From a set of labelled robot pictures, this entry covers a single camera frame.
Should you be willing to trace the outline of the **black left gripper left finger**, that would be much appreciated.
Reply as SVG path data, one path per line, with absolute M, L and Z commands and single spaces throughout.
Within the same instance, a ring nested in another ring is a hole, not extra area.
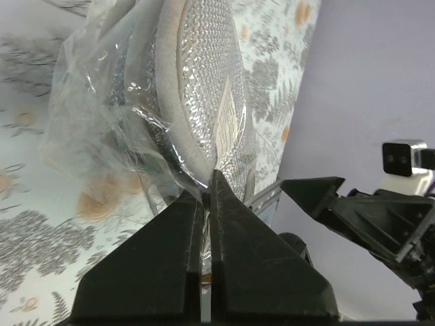
M 198 323 L 204 208 L 181 196 L 81 279 L 70 323 Z

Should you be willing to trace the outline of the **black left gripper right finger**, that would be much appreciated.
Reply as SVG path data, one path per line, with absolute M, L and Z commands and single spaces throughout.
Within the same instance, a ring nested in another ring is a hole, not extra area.
M 221 323 L 333 323 L 330 283 L 213 172 L 210 185 L 211 320 Z

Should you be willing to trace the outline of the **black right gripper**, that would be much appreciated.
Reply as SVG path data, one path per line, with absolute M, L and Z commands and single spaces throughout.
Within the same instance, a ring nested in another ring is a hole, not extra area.
M 312 219 L 366 249 L 419 291 L 434 286 L 434 198 L 386 190 L 348 196 L 341 177 L 289 179 L 281 189 Z

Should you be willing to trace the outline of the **silver steel wool pack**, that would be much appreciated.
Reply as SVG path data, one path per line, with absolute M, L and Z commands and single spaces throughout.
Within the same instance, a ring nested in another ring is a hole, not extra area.
M 92 1 L 54 68 L 43 159 L 90 182 L 143 175 L 200 198 L 220 170 L 251 200 L 256 150 L 229 1 Z

